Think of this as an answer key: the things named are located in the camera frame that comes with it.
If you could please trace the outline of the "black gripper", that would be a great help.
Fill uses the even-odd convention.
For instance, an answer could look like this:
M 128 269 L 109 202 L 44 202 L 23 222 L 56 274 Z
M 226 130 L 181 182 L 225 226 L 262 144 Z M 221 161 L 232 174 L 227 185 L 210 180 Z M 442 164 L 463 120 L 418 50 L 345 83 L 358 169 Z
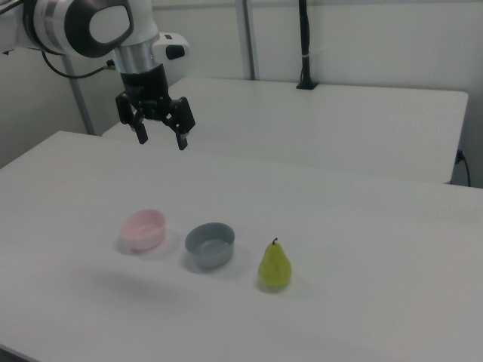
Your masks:
M 139 144 L 148 140 L 143 117 L 162 121 L 175 133 L 179 150 L 188 146 L 187 136 L 195 126 L 189 101 L 185 97 L 172 100 L 163 65 L 138 74 L 121 74 L 125 91 L 115 98 L 118 116 L 137 135 Z

